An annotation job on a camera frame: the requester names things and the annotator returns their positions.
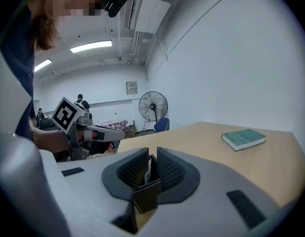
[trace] blue chair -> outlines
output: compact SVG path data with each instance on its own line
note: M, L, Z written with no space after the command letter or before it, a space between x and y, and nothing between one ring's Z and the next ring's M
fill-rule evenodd
M169 130L169 127L170 120L168 118L162 118L154 125L154 130L155 132L164 132Z

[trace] wooden table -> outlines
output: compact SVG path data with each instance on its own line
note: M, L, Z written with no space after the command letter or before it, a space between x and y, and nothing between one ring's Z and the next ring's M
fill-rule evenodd
M118 153L135 148L157 147L185 152L231 167L256 184L283 207L299 197L305 186L305 156L291 132L253 129L266 136L266 142L234 152L221 134L246 127L198 122L180 129L124 139Z

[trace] white surface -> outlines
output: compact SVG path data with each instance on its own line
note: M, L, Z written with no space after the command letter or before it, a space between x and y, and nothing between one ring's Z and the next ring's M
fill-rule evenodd
M93 207L88 206L87 197L80 197L69 185L51 152L46 150L39 152L43 167L48 170L45 171L48 185L64 214L72 236L96 236L104 229L108 236L130 236L127 232L107 222L107 219L102 217Z
M104 133L104 138L101 140L102 142L110 142L110 141L120 141L124 139L125 133L120 130L110 129L106 127L98 127L95 125L87 126L88 129L93 131L98 131Z
M163 32L169 61L154 41L147 90L167 99L171 129L202 120L292 131L305 153L299 23L281 0L222 0L198 21L216 2L182 0L172 10Z
M135 30L146 32L158 0L143 0L139 10Z
M149 20L148 27L146 29L147 33L155 34L161 24L161 21L163 20L164 16L166 15L170 3L158 0L157 4L155 5L155 8L153 10L152 16Z
M31 97L14 76L0 51L0 133L15 132Z

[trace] hand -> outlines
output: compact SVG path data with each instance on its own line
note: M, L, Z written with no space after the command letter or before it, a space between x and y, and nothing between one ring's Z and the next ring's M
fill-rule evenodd
M61 130L42 131L34 127L33 132L34 143L38 149L48 150L52 153L69 149L66 135Z
M77 130L77 139L78 141L84 140L84 130Z
M112 149L113 145L112 143L109 144L108 148L106 149L106 151L110 151Z

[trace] black mesh pad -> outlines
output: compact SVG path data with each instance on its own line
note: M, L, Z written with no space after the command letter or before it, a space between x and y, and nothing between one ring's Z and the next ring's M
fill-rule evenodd
M157 171L163 191L157 197L158 204L184 201L196 190L200 182L200 174L192 164L163 148L157 148Z
M149 154L140 154L119 167L117 176L133 190L136 190L147 172Z
M102 172L102 182L113 197L131 201L147 171L148 161L148 148L140 149L107 166Z
M158 154L157 171L163 192L181 183L186 173L180 164L163 153Z

